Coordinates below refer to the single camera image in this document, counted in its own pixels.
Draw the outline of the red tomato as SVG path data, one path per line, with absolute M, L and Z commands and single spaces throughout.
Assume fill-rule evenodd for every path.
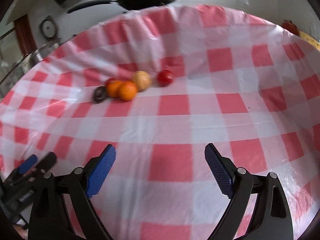
M 163 70 L 158 73 L 157 75 L 157 81 L 158 84 L 162 87 L 170 85 L 174 80 L 174 75 L 170 70 Z
M 113 81 L 116 81 L 116 78 L 115 78 L 115 77 L 111 77 L 111 78 L 107 79 L 107 80 L 105 81 L 105 86 L 107 87 L 108 84 L 111 83 L 111 82 L 113 82 Z

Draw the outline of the small orange mandarin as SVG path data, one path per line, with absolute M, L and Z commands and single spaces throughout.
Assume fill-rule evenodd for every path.
M 137 94 L 138 89 L 134 82 L 124 81 L 118 90 L 119 98 L 123 101 L 131 101 Z

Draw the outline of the small yellow striped melon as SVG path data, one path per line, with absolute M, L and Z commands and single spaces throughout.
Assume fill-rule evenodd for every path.
M 131 80 L 137 86 L 139 92 L 148 89 L 152 81 L 150 74 L 142 70 L 134 72 Z

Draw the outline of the red white checkered tablecloth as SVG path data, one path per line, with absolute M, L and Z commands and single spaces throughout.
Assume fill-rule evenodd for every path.
M 162 87 L 165 69 L 174 80 Z M 139 70 L 151 86 L 131 101 L 93 101 L 107 79 Z M 67 174 L 115 146 L 92 198 L 114 239 L 208 238 L 228 204 L 208 143 L 252 174 L 279 176 L 298 238 L 319 210 L 319 51 L 229 8 L 133 11 L 61 45 L 1 101 L 4 176 L 49 151 L 53 174 Z

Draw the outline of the round white wall fixture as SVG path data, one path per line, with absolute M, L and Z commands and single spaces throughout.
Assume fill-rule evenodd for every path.
M 54 40 L 58 36 L 58 26 L 52 16 L 48 15 L 39 25 L 42 36 L 47 40 Z

